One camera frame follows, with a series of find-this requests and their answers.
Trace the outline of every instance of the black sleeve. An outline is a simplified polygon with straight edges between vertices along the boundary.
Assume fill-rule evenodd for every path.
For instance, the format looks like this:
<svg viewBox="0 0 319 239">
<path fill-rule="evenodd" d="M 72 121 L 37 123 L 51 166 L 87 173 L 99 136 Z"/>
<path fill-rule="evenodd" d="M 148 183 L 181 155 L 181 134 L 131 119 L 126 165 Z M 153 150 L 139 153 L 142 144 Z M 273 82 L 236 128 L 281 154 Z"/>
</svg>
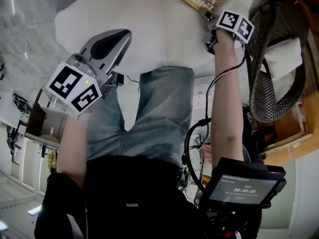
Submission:
<svg viewBox="0 0 319 239">
<path fill-rule="evenodd" d="M 47 188 L 41 212 L 36 220 L 36 239 L 71 239 L 71 224 L 67 214 L 75 218 L 86 235 L 85 198 L 82 189 L 67 175 L 53 173 L 47 179 Z"/>
</svg>

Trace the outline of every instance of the person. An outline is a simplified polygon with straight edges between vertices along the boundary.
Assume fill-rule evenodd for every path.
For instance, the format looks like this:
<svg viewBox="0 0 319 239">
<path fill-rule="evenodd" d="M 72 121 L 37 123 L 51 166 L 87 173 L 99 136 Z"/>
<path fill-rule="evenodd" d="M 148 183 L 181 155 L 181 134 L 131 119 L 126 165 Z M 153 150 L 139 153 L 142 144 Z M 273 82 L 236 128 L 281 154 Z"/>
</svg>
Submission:
<svg viewBox="0 0 319 239">
<path fill-rule="evenodd" d="M 233 38 L 219 29 L 217 39 L 216 75 L 237 65 Z M 116 88 L 96 102 L 88 122 L 69 116 L 35 237 L 204 238 L 196 207 L 178 190 L 193 86 L 188 68 L 142 74 L 137 118 L 129 131 Z M 243 160 L 237 70 L 215 85 L 211 124 L 213 167 L 221 157 Z"/>
</svg>

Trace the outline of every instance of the display screen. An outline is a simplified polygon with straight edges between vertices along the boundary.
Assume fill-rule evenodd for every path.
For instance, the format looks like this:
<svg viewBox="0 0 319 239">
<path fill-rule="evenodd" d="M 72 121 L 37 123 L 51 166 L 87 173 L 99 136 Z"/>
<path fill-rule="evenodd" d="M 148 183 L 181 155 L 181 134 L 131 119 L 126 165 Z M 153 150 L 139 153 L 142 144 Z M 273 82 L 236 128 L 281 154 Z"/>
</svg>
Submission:
<svg viewBox="0 0 319 239">
<path fill-rule="evenodd" d="M 211 200 L 235 204 L 260 204 L 277 181 L 259 180 L 223 174 L 209 197 Z"/>
</svg>

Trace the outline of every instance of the blue denim jeans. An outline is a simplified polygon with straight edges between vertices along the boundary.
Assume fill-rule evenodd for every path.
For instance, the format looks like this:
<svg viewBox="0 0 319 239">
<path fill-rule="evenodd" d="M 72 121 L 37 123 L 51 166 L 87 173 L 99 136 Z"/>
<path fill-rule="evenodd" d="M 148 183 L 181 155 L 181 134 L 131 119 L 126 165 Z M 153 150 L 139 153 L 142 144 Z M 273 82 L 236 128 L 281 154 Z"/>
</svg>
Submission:
<svg viewBox="0 0 319 239">
<path fill-rule="evenodd" d="M 87 159 L 104 155 L 144 156 L 181 166 L 190 128 L 194 72 L 161 67 L 140 76 L 135 125 L 126 131 L 116 88 L 96 102 L 89 121 Z"/>
</svg>

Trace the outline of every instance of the black shirt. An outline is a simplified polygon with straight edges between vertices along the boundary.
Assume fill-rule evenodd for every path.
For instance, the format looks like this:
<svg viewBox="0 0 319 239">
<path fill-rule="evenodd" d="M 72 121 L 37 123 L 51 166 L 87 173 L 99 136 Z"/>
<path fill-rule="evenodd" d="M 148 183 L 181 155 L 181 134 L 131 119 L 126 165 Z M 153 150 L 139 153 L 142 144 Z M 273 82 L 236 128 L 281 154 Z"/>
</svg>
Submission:
<svg viewBox="0 0 319 239">
<path fill-rule="evenodd" d="M 202 238 L 196 207 L 177 189 L 180 168 L 143 157 L 104 156 L 87 162 L 82 190 L 54 173 L 35 228 L 37 239 L 73 238 L 67 214 L 95 238 Z"/>
</svg>

